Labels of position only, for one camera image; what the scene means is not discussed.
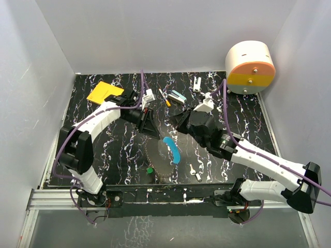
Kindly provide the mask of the metal key organizer with rings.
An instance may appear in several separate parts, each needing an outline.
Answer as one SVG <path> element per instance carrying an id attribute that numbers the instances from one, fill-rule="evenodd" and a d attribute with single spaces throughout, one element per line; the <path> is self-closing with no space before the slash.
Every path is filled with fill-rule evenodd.
<path id="1" fill-rule="evenodd" d="M 145 144 L 145 155 L 149 162 L 149 166 L 154 169 L 156 176 L 164 180 L 173 175 L 175 165 L 172 162 L 173 156 L 161 139 L 150 139 Z"/>

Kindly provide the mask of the blue organizer handle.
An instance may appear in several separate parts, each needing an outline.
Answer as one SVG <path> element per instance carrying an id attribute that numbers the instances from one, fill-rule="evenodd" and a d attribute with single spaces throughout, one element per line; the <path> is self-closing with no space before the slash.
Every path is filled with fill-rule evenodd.
<path id="1" fill-rule="evenodd" d="M 164 137 L 162 140 L 171 150 L 173 156 L 173 164 L 179 164 L 181 157 L 177 145 L 170 137 Z"/>

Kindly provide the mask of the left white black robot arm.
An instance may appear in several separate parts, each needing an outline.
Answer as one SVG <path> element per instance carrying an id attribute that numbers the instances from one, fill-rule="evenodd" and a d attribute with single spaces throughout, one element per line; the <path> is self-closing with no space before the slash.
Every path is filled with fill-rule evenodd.
<path id="1" fill-rule="evenodd" d="M 93 168 L 95 138 L 111 123 L 123 119 L 135 125 L 136 130 L 157 140 L 152 109 L 153 92 L 148 89 L 141 95 L 124 90 L 120 95 L 109 95 L 100 106 L 72 127 L 62 127 L 59 133 L 55 162 L 68 169 L 78 183 L 78 194 L 91 205 L 102 206 L 107 200 L 106 188 Z"/>

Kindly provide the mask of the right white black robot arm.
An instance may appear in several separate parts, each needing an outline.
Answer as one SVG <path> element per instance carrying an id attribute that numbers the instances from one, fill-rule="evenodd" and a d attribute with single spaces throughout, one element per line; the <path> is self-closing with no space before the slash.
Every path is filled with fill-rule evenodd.
<path id="1" fill-rule="evenodd" d="M 321 169 L 316 163 L 294 163 L 262 150 L 237 134 L 229 134 L 210 113 L 186 109 L 170 117 L 170 123 L 183 134 L 189 134 L 215 157 L 257 170 L 270 181 L 239 178 L 230 192 L 230 201 L 271 200 L 286 203 L 293 209 L 311 214 L 321 186 Z"/>

